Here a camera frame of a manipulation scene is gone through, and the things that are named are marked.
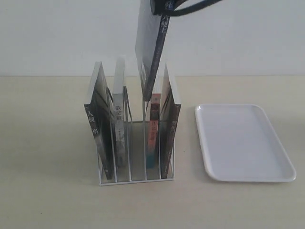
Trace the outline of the blue cover moon book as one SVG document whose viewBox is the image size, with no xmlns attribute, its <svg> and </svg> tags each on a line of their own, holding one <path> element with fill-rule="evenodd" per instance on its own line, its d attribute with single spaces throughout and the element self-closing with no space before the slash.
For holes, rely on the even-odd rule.
<svg viewBox="0 0 305 229">
<path fill-rule="evenodd" d="M 140 2 L 135 53 L 144 101 L 151 99 L 170 16 L 153 15 L 151 0 Z"/>
</svg>

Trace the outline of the grey white spine book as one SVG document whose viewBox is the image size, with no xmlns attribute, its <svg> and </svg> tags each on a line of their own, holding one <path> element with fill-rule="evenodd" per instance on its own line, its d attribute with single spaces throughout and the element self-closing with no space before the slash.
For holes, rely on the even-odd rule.
<svg viewBox="0 0 305 229">
<path fill-rule="evenodd" d="M 125 153 L 125 132 L 124 132 L 124 72 L 125 72 L 125 59 L 119 57 L 116 62 L 114 82 L 113 82 L 113 111 L 114 111 L 114 127 L 116 138 L 116 153 L 117 165 L 123 167 L 126 164 Z"/>
</svg>

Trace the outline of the dark brown book rightmost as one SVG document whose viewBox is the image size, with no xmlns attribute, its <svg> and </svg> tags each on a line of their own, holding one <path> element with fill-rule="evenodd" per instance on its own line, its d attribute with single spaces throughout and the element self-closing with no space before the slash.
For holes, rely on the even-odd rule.
<svg viewBox="0 0 305 229">
<path fill-rule="evenodd" d="M 181 109 L 181 98 L 175 76 L 165 66 L 160 106 L 161 178 L 167 178 Z"/>
</svg>

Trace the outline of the black spine book leftmost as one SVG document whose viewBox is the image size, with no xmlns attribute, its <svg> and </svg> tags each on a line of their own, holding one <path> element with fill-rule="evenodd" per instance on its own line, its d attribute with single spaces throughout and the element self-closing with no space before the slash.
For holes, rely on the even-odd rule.
<svg viewBox="0 0 305 229">
<path fill-rule="evenodd" d="M 88 90 L 85 96 L 84 109 L 96 143 L 102 168 L 108 180 L 113 177 L 112 126 L 113 118 L 108 95 L 108 85 L 102 62 L 96 62 Z"/>
</svg>

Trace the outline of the red teal spine book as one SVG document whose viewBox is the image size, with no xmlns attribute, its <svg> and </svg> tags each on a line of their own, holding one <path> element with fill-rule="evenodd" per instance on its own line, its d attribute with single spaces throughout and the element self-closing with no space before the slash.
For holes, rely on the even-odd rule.
<svg viewBox="0 0 305 229">
<path fill-rule="evenodd" d="M 147 121 L 146 142 L 146 168 L 153 168 L 155 164 L 155 150 L 158 136 L 160 103 L 161 103 L 161 80 L 157 77 L 150 101 L 146 105 L 145 120 Z"/>
</svg>

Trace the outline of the white plastic tray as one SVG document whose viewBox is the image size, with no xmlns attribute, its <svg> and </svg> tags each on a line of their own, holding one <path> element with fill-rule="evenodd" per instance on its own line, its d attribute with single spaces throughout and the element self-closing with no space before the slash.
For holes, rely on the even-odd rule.
<svg viewBox="0 0 305 229">
<path fill-rule="evenodd" d="M 222 182 L 285 183 L 296 170 L 265 111 L 255 104 L 200 104 L 195 118 L 204 168 Z"/>
</svg>

